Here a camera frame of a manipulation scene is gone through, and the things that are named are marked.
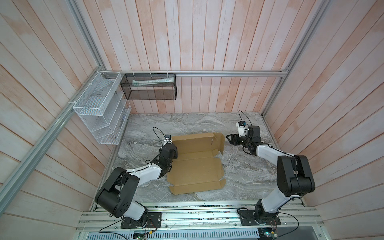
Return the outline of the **brown cardboard box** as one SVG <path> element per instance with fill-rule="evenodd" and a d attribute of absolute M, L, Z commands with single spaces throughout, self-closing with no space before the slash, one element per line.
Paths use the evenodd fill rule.
<path fill-rule="evenodd" d="M 173 159 L 167 181 L 173 195 L 222 189 L 225 171 L 218 154 L 224 153 L 225 137 L 221 133 L 174 136 L 178 157 Z"/>

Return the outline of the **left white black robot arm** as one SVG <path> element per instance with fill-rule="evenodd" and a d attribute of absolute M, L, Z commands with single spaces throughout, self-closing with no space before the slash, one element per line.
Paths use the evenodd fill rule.
<path fill-rule="evenodd" d="M 148 222 L 148 209 L 134 201 L 136 190 L 142 184 L 165 176 L 178 158 L 173 143 L 164 144 L 159 154 L 146 166 L 125 170 L 115 168 L 95 197 L 95 202 L 116 218 L 123 218 L 143 227 Z"/>

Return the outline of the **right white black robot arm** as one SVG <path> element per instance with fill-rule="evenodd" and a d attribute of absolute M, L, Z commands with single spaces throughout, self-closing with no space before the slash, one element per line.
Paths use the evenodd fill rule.
<path fill-rule="evenodd" d="M 247 149 L 245 153 L 265 159 L 277 167 L 277 187 L 257 202 L 253 213 L 258 224 L 276 222 L 282 206 L 294 198 L 314 192 L 316 185 L 309 160 L 304 155 L 292 155 L 262 142 L 258 126 L 240 121 L 236 127 L 237 134 L 226 136 L 231 145 L 242 146 Z"/>

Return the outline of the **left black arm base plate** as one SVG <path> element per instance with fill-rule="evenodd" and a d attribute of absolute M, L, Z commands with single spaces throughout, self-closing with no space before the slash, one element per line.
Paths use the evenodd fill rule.
<path fill-rule="evenodd" d="M 144 213 L 144 215 L 139 220 L 133 220 L 132 218 L 123 217 L 121 229 L 158 229 L 161 227 L 161 221 L 161 212 L 148 212 Z"/>

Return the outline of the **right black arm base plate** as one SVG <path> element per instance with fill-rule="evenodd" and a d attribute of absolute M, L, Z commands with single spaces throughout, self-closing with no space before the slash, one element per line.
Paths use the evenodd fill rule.
<path fill-rule="evenodd" d="M 281 225 L 281 220 L 277 213 L 266 213 L 263 210 L 248 210 L 246 208 L 237 209 L 242 226 L 264 226 Z"/>

